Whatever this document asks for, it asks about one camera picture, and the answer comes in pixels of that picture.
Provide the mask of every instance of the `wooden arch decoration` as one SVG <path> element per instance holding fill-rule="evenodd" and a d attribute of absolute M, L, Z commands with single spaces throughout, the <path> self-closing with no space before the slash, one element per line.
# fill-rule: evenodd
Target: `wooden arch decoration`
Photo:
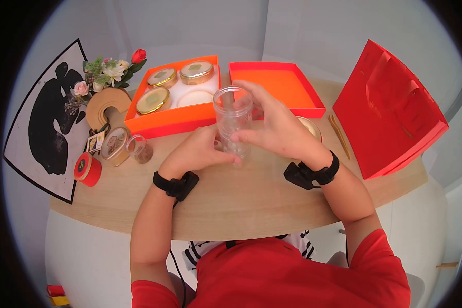
<path fill-rule="evenodd" d="M 87 104 L 87 123 L 93 130 L 99 131 L 104 124 L 108 123 L 108 119 L 104 115 L 106 108 L 115 107 L 119 113 L 122 113 L 129 109 L 130 103 L 130 96 L 125 89 L 103 89 L 101 92 L 94 94 Z"/>

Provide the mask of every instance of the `flower arrangement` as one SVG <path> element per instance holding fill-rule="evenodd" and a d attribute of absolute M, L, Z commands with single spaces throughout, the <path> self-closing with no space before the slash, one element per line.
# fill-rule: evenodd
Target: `flower arrangement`
<path fill-rule="evenodd" d="M 112 58 L 103 60 L 102 57 L 98 57 L 92 62 L 84 61 L 82 69 L 86 73 L 86 77 L 70 90 L 68 102 L 65 104 L 65 112 L 70 115 L 75 114 L 80 106 L 87 106 L 91 97 L 104 88 L 128 87 L 127 81 L 133 77 L 133 73 L 144 66 L 146 61 L 146 52 L 143 49 L 137 49 L 134 52 L 130 64 L 125 60 Z"/>

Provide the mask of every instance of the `black wrist strap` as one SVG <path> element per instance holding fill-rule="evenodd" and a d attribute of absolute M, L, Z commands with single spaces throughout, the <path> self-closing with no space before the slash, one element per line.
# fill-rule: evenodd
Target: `black wrist strap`
<path fill-rule="evenodd" d="M 179 202 L 185 200 L 199 180 L 198 176 L 191 171 L 186 172 L 181 180 L 176 178 L 167 180 L 160 176 L 157 171 L 154 172 L 154 177 L 152 178 L 152 182 L 156 187 L 166 191 L 168 196 L 176 197 Z"/>
<path fill-rule="evenodd" d="M 300 162 L 297 166 L 295 163 L 290 163 L 284 171 L 284 177 L 289 182 L 307 190 L 320 188 L 320 186 L 314 186 L 312 181 L 316 181 L 320 185 L 329 184 L 333 181 L 337 171 L 339 171 L 339 158 L 332 151 L 330 152 L 332 153 L 332 164 L 330 167 L 313 171 L 303 162 Z"/>

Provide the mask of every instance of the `person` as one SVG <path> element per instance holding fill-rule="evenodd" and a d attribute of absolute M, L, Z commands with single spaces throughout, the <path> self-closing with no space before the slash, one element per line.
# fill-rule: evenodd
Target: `person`
<path fill-rule="evenodd" d="M 236 80 L 264 113 L 260 130 L 235 132 L 233 142 L 250 143 L 301 160 L 308 168 L 329 168 L 333 154 L 282 103 L 260 85 Z M 241 163 L 214 148 L 216 127 L 200 127 L 161 164 L 167 180 L 217 163 Z M 322 185 L 332 211 L 344 224 L 348 268 L 302 257 L 276 237 L 220 243 L 200 255 L 197 293 L 188 307 L 409 307 L 410 288 L 394 255 L 368 191 L 342 163 L 333 181 Z M 180 307 L 181 280 L 168 273 L 171 215 L 175 198 L 152 185 L 136 215 L 130 243 L 132 307 Z"/>

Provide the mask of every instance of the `tin lid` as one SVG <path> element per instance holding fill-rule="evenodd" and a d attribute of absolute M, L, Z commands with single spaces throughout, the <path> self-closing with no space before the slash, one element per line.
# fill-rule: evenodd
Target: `tin lid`
<path fill-rule="evenodd" d="M 108 136 L 104 138 L 103 145 L 101 145 L 101 156 L 105 160 L 110 160 L 118 156 L 120 152 L 124 151 L 128 139 L 129 132 L 125 127 L 113 129 Z"/>
<path fill-rule="evenodd" d="M 74 168 L 74 178 L 77 181 L 82 181 L 89 174 L 92 164 L 92 155 L 88 152 L 84 152 L 80 155 Z"/>
<path fill-rule="evenodd" d="M 160 69 L 147 78 L 147 84 L 151 87 L 159 87 L 174 77 L 176 77 L 176 70 L 174 68 Z"/>
<path fill-rule="evenodd" d="M 315 123 L 308 120 L 307 118 L 303 118 L 303 117 L 299 117 L 299 116 L 297 116 L 296 118 L 301 122 L 301 124 L 303 124 L 308 129 L 308 131 L 316 139 L 318 139 L 320 142 L 322 142 L 322 134 L 321 134 L 320 129 L 318 128 L 318 126 L 315 125 Z"/>
<path fill-rule="evenodd" d="M 180 70 L 180 77 L 183 79 L 195 79 L 202 76 L 212 74 L 214 72 L 214 65 L 209 61 L 198 60 L 190 62 Z"/>
<path fill-rule="evenodd" d="M 169 100 L 169 90 L 155 88 L 148 91 L 136 104 L 137 113 L 140 115 L 153 113 L 163 107 Z"/>

